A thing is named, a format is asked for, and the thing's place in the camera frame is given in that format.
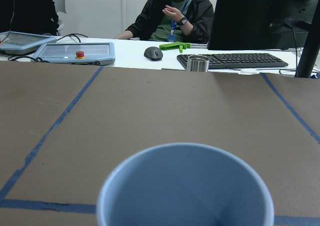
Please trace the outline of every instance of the blue lanyard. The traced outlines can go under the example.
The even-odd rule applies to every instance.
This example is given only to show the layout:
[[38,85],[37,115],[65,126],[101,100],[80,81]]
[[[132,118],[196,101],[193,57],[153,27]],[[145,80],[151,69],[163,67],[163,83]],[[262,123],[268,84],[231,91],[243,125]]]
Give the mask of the blue lanyard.
[[[184,4],[184,6],[183,6],[183,8],[182,8],[182,10],[181,10],[181,13],[183,13],[183,12],[185,11],[186,6],[187,6],[187,4],[188,4],[188,1],[189,1],[189,0],[186,0],[185,4]],[[171,19],[171,33],[175,30],[176,26],[177,26],[177,22],[174,22],[174,21]]]

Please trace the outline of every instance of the green tool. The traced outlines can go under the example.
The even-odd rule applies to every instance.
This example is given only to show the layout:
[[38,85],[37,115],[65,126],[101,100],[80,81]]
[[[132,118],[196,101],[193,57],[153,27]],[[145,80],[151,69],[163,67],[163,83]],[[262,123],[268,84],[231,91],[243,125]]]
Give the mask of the green tool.
[[191,44],[189,42],[174,42],[169,44],[160,45],[159,48],[163,51],[172,50],[172,49],[179,49],[180,53],[183,52],[183,49],[187,48],[207,48],[206,44]]

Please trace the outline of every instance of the man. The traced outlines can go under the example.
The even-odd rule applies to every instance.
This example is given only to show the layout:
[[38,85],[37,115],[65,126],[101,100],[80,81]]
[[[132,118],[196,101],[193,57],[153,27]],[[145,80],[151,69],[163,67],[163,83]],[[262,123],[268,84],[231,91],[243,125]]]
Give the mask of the man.
[[58,27],[53,0],[1,0],[0,32],[57,35]]
[[205,44],[213,16],[209,0],[147,0],[135,23],[115,39]]

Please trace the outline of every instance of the light blue bowl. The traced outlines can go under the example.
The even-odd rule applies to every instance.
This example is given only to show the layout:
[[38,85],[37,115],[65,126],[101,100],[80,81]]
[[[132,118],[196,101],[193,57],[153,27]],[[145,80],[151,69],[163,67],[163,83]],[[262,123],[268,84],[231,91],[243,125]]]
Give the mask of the light blue bowl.
[[152,147],[123,161],[97,200],[99,226],[273,226],[260,176],[221,149],[195,143]]

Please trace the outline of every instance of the wristwatch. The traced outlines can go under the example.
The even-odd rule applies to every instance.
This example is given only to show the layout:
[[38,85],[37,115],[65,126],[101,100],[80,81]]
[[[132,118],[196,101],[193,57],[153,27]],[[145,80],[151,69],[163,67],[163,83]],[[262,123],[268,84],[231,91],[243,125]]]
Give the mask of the wristwatch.
[[185,17],[183,17],[183,18],[181,19],[181,21],[178,23],[178,26],[184,25],[185,23],[187,23],[187,21],[188,21],[188,19],[185,18]]

